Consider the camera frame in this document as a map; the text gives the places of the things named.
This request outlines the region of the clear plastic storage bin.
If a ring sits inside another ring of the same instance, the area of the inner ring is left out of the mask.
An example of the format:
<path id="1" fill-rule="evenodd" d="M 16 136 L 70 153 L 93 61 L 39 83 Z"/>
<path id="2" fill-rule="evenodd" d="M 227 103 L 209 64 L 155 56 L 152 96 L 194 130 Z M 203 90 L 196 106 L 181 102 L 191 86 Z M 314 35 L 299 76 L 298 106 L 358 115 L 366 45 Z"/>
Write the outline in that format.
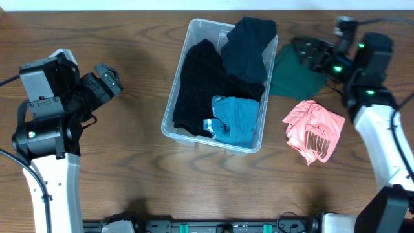
<path id="1" fill-rule="evenodd" d="M 175 78 L 169 95 L 168 104 L 166 106 L 164 118 L 161 123 L 161 131 L 166 137 L 172 138 L 178 143 L 187 144 L 190 146 L 196 146 L 196 144 L 206 144 L 209 146 L 223 148 L 226 150 L 227 153 L 236 155 L 256 153 L 261 149 L 267 113 L 269 90 L 272 80 L 272 69 L 274 66 L 274 60 L 278 46 L 277 36 L 272 39 L 272 41 L 267 45 L 267 47 L 264 49 L 262 53 L 263 63 L 267 72 L 267 79 L 263 83 L 265 87 L 265 92 L 263 93 L 260 100 L 260 108 L 256 122 L 256 131 L 254 132 L 251 148 L 244 148 L 240 146 L 233 146 L 231 144 L 220 143 L 208 137 L 193 136 L 185 129 L 175 128 L 173 126 L 173 110 L 175 108 L 177 97 L 179 95 L 180 74 L 186 53 L 188 52 L 190 47 L 198 44 L 204 39 L 211 41 L 216 51 L 220 52 L 221 47 L 228 42 L 228 39 L 226 37 L 227 33 L 229 33 L 234 27 L 235 26 L 232 24 L 209 21 L 206 19 L 199 18 L 190 21 L 184 40 L 182 52 L 180 55 L 179 64 L 177 67 L 177 71 L 175 73 Z"/>

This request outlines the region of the black garment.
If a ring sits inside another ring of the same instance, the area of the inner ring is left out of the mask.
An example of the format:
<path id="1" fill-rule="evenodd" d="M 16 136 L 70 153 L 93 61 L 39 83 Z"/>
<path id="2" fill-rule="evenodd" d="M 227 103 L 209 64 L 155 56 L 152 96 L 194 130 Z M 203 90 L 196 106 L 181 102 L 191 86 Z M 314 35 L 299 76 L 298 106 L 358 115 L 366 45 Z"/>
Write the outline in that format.
<path id="1" fill-rule="evenodd" d="M 204 39 L 190 47 L 180 73 L 179 95 L 173 112 L 175 128 L 194 136 L 211 137 L 203 120 L 213 118 L 212 98 L 230 96 L 260 101 L 265 91 L 261 83 L 248 83 L 227 74 L 214 44 Z"/>

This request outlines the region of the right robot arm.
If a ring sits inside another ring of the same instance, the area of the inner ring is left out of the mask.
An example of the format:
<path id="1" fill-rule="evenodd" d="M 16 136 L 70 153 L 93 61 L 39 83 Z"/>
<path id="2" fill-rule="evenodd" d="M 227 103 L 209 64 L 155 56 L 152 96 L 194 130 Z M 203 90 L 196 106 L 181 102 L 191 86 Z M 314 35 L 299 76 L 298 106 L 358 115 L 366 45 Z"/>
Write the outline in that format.
<path id="1" fill-rule="evenodd" d="M 342 101 L 361 136 L 373 167 L 378 193 L 356 216 L 324 213 L 319 232 L 412 232 L 413 152 L 400 122 L 400 108 L 384 86 L 393 56 L 393 40 L 369 32 L 347 57 L 353 39 L 334 45 L 316 38 L 296 37 L 291 44 L 300 63 L 342 83 Z"/>

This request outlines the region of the blue garment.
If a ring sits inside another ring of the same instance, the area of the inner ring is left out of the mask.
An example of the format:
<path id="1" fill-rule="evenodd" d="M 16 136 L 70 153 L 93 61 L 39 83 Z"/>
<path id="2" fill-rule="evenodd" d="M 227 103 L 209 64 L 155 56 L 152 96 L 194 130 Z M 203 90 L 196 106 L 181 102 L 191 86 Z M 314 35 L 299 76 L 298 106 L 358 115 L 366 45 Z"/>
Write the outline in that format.
<path id="1" fill-rule="evenodd" d="M 214 96 L 213 118 L 203 120 L 203 129 L 217 142 L 250 148 L 253 143 L 259 102 L 252 99 Z"/>

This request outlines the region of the coral pink printed shirt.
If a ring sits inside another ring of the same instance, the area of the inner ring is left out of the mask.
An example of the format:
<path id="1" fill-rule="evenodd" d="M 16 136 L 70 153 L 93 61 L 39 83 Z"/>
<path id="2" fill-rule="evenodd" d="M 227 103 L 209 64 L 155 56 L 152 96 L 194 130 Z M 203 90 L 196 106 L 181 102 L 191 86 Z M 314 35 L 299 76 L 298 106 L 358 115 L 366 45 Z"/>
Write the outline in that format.
<path id="1" fill-rule="evenodd" d="M 304 100 L 283 119 L 287 124 L 287 144 L 305 158 L 307 164 L 325 163 L 340 139 L 345 118 L 314 100 Z"/>

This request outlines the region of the dark navy garment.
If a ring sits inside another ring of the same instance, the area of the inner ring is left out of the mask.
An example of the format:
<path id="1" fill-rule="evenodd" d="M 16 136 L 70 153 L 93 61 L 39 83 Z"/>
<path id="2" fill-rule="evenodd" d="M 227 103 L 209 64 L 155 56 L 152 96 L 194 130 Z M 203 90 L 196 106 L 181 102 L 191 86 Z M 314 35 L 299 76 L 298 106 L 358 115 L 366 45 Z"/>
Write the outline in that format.
<path id="1" fill-rule="evenodd" d="M 248 83 L 263 83 L 267 78 L 263 51 L 277 34 L 276 23 L 244 17 L 227 33 L 221 48 L 223 66 L 229 75 Z"/>

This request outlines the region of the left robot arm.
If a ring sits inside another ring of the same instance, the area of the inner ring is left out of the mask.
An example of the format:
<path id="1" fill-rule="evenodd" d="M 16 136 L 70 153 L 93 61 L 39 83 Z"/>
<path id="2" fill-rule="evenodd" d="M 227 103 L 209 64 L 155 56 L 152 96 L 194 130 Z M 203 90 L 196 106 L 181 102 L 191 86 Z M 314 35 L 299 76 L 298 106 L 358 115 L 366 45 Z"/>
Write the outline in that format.
<path id="1" fill-rule="evenodd" d="M 19 77 L 28 96 L 12 136 L 23 162 L 36 232 L 83 232 L 79 198 L 80 137 L 93 111 L 123 91 L 119 73 L 103 63 L 81 75 L 69 49 L 26 63 Z"/>

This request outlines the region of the dark green garment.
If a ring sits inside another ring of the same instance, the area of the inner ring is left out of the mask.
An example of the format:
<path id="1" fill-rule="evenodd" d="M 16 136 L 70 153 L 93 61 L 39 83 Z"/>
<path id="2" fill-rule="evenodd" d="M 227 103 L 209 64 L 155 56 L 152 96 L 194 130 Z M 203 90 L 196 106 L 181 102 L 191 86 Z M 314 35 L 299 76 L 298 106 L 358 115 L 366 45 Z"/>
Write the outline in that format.
<path id="1" fill-rule="evenodd" d="M 302 66 L 294 47 L 285 45 L 274 61 L 269 95 L 309 100 L 325 86 L 327 78 Z"/>

